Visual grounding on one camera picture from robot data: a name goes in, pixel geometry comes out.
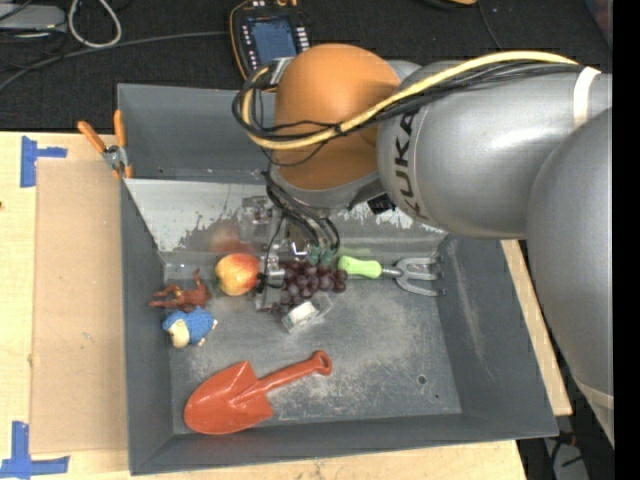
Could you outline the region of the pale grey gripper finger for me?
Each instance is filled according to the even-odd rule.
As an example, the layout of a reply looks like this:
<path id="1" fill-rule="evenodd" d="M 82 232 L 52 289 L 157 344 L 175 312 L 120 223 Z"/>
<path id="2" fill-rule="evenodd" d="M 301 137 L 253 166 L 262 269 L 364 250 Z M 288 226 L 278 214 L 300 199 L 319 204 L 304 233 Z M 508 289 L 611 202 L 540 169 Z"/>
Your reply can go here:
<path id="1" fill-rule="evenodd" d="M 267 268 L 258 276 L 255 308 L 258 312 L 274 312 L 280 308 L 281 292 L 285 286 L 285 269 Z"/>

